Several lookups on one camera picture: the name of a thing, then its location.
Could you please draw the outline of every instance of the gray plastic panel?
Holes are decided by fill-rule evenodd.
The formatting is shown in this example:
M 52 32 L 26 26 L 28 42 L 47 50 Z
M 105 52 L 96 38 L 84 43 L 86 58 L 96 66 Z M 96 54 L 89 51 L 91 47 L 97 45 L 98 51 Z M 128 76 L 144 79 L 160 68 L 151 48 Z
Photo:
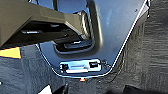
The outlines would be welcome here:
M 59 63 L 63 61 L 68 62 L 90 59 L 107 60 L 108 64 L 114 66 L 145 3 L 146 0 L 88 0 L 87 8 L 85 7 L 84 10 L 87 12 L 90 19 L 89 22 L 92 27 L 91 33 L 94 45 L 84 52 L 76 52 L 75 54 L 59 54 L 52 42 L 46 42 L 40 44 L 41 50 L 48 59 L 48 62 L 56 67 L 59 67 Z M 74 10 L 78 10 L 78 7 L 76 7 L 75 4 L 79 3 L 76 1 L 76 3 L 73 2 L 73 4 L 74 6 L 70 6 L 76 8 Z M 69 10 L 66 8 L 61 10 L 60 8 L 58 8 L 59 11 L 65 13 L 71 10 L 69 7 Z M 78 74 L 61 73 L 60 70 L 54 71 L 57 75 L 62 77 L 80 78 L 104 76 L 111 70 L 112 68 L 106 69 L 102 67 L 100 72 Z

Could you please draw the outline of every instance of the black object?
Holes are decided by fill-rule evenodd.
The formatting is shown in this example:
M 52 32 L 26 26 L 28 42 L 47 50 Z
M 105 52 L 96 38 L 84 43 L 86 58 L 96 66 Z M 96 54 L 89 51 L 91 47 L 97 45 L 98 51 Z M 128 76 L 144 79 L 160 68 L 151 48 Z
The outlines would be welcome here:
M 53 94 L 68 94 L 68 84 L 61 86 Z

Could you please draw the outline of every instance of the cable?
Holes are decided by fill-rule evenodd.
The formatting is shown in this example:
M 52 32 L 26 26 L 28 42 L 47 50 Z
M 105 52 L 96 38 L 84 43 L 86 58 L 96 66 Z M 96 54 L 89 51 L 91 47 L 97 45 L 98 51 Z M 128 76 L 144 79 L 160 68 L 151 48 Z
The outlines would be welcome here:
M 111 74 L 114 74 L 114 73 L 117 73 L 115 76 L 114 76 L 114 78 L 111 80 L 111 81 L 109 81 L 109 82 L 103 82 L 103 83 L 111 83 L 111 82 L 113 82 L 114 80 L 115 80 L 115 78 L 118 76 L 118 74 L 120 74 L 120 72 L 121 72 L 121 69 L 123 68 L 123 65 L 124 65 L 124 56 L 125 56 L 125 50 L 123 49 L 123 55 L 122 55 L 122 59 L 121 59 L 121 61 L 120 61 L 120 65 L 117 67 L 117 69 L 116 70 L 118 70 L 119 68 L 119 71 L 114 71 L 114 72 L 112 72 Z

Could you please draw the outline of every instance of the white surface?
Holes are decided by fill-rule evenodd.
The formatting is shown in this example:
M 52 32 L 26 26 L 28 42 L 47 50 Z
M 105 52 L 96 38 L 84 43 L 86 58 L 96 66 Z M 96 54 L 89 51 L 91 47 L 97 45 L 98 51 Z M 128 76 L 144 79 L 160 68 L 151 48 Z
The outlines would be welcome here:
M 52 94 L 50 86 L 46 86 L 40 93 L 38 94 Z

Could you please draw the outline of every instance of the metal bracket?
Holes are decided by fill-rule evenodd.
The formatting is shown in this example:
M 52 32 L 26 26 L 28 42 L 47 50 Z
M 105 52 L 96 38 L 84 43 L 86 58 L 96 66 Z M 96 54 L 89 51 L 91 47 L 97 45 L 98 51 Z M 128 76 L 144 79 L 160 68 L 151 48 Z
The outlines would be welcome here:
M 89 39 L 83 11 L 66 14 L 19 0 L 0 0 L 0 7 L 1 49 L 55 39 Z

